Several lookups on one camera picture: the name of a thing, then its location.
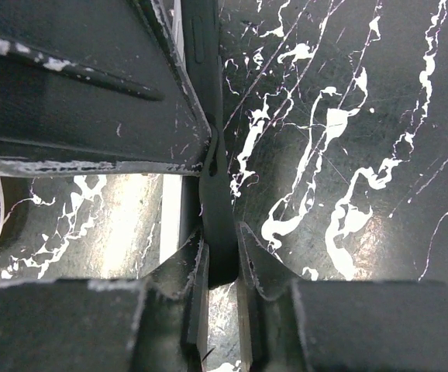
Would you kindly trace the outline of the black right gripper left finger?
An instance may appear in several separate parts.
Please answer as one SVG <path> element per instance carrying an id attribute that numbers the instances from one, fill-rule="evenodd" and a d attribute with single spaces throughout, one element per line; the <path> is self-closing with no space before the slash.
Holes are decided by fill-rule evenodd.
<path id="1" fill-rule="evenodd" d="M 0 281 L 0 371 L 200 371 L 207 274 L 196 230 L 140 279 Z"/>

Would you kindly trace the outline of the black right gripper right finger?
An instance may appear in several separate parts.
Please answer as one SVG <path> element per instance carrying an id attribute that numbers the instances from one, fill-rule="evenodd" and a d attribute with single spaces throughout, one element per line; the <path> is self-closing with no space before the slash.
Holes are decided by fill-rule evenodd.
<path id="1" fill-rule="evenodd" d="M 310 281 L 237 226 L 245 371 L 448 371 L 448 284 Z"/>

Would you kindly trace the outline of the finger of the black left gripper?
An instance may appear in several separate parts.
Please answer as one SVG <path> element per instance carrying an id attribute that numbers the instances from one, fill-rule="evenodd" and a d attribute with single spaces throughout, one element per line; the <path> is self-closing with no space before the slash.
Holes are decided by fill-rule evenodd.
<path id="1" fill-rule="evenodd" d="M 162 1 L 0 1 L 1 176 L 197 176 L 210 139 Z"/>

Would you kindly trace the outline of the black smartphone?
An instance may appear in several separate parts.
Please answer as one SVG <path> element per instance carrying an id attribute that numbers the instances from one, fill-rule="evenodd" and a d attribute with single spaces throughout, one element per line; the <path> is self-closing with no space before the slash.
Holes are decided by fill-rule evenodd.
<path id="1" fill-rule="evenodd" d="M 177 53 L 186 68 L 184 53 L 184 32 L 180 0 L 165 1 L 171 17 L 171 32 Z M 181 224 L 181 200 L 183 177 L 177 174 L 163 175 L 162 205 L 160 220 L 159 264 L 164 263 L 179 248 Z"/>

